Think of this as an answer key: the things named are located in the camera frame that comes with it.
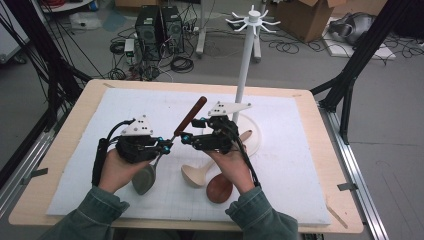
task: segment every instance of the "gray floor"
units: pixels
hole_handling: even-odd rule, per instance
[[[110,10],[102,9],[98,14],[103,21],[119,18]],[[106,73],[112,58],[109,40],[133,25],[134,19],[128,18],[121,24],[109,26],[108,30],[78,31],[73,37],[100,72]],[[208,27],[230,30],[222,17],[211,19]],[[236,85],[243,41],[240,36],[210,33],[202,59],[192,57],[195,65],[192,72],[169,72],[172,78],[162,74],[155,81]],[[67,42],[76,67],[89,75],[98,75],[77,48]],[[306,45],[297,46],[297,54],[287,54],[262,42],[262,61],[251,63],[247,85],[312,89],[337,76],[348,61],[330,57],[327,51],[315,52]],[[387,65],[371,61],[359,76],[352,102],[349,139],[389,238],[418,240],[424,238],[424,112],[421,107],[424,56],[396,56],[396,60]],[[1,66],[0,75],[2,167],[44,112],[46,103],[29,63]],[[7,218],[8,213],[0,221],[0,236],[4,239],[34,239],[45,231],[45,228],[11,226]],[[367,230],[359,235],[326,234],[325,238],[371,239]]]

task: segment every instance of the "wooden spoon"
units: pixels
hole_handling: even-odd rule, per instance
[[[252,130],[248,130],[240,135],[241,141],[246,141],[252,135]],[[205,166],[201,168],[195,168],[189,165],[181,166],[181,173],[183,175],[184,180],[188,183],[188,185],[199,188],[206,184],[206,173],[215,163],[214,160],[209,160]]]

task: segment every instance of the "green jacket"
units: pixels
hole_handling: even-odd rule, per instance
[[[111,223],[129,207],[119,197],[93,187],[80,206],[49,229],[42,240],[108,240],[112,239]],[[296,219],[275,211],[259,187],[239,197],[225,211],[243,231],[244,239],[295,240]]]

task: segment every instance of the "white paper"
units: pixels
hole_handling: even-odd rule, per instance
[[[117,123],[146,115],[154,130],[152,136],[170,139],[200,96],[206,96],[208,102],[196,118],[207,118],[207,112],[217,101],[235,99],[230,94],[108,89],[64,170],[47,214],[66,215],[83,200],[91,188],[98,140],[106,137]],[[253,119],[261,131],[261,146],[250,160],[272,206],[296,218],[300,225],[330,224],[294,99],[245,95],[243,102],[251,103],[252,108],[242,113]],[[185,131],[194,135],[202,132],[191,126]],[[131,183],[116,193],[131,205],[122,217],[231,221],[224,210],[237,200],[235,188],[228,201],[214,204],[206,197],[206,187],[192,188],[181,175],[183,164],[201,167],[208,160],[203,152],[176,138],[171,153],[160,160],[156,182],[145,195],[138,195]],[[207,182],[218,173],[219,168],[213,165]]]

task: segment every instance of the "cardboard box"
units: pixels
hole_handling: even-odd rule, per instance
[[[321,37],[334,7],[346,0],[292,0],[279,2],[276,21],[281,29],[302,42],[311,42]]]
[[[143,5],[160,5],[161,0],[115,0],[115,6],[118,8],[140,8]]]

